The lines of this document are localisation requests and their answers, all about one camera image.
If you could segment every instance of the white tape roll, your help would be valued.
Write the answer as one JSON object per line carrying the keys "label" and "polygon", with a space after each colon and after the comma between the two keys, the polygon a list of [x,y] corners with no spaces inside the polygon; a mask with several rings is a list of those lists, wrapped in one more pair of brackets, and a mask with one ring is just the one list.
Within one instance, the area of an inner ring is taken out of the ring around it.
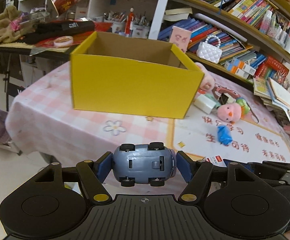
{"label": "white tape roll", "polygon": [[71,36],[62,36],[54,40],[54,45],[56,47],[66,47],[73,44],[74,38]]}

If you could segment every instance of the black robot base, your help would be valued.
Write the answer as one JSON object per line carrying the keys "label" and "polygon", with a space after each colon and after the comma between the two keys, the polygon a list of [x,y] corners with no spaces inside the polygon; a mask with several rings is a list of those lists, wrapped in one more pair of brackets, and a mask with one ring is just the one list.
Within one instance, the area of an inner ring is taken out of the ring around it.
{"label": "black robot base", "polygon": [[[284,240],[290,230],[290,164],[229,162],[223,168],[179,151],[177,168],[188,185],[177,200],[112,199],[99,180],[111,171],[111,156],[71,168],[50,164],[12,192],[0,205],[6,239]],[[78,182],[82,196],[64,182]],[[223,187],[208,196],[212,182]]]}

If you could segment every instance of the pink card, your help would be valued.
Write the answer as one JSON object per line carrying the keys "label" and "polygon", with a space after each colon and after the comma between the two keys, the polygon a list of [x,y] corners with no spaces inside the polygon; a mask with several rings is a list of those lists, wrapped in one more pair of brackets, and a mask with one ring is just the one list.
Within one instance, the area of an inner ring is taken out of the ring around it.
{"label": "pink card", "polygon": [[169,42],[175,44],[178,48],[181,49],[181,51],[185,53],[190,42],[191,34],[191,31],[173,26],[173,31]]}

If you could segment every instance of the black fabric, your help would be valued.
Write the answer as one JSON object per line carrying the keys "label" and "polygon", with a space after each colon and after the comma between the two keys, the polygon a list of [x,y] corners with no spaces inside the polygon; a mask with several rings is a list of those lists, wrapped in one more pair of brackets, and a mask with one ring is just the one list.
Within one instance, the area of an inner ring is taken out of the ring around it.
{"label": "black fabric", "polygon": [[34,33],[26,34],[18,42],[27,44],[36,44],[40,41],[61,36],[72,36],[79,33],[93,31],[95,24],[92,21],[74,22],[74,21],[59,21],[51,23],[38,24]]}

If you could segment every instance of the yellow box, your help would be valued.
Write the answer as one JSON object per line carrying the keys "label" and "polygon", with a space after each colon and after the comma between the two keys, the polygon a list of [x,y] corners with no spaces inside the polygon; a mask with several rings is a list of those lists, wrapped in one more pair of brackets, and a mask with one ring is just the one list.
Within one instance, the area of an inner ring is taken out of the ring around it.
{"label": "yellow box", "polygon": [[94,32],[71,53],[74,109],[184,118],[203,77],[164,41]]}

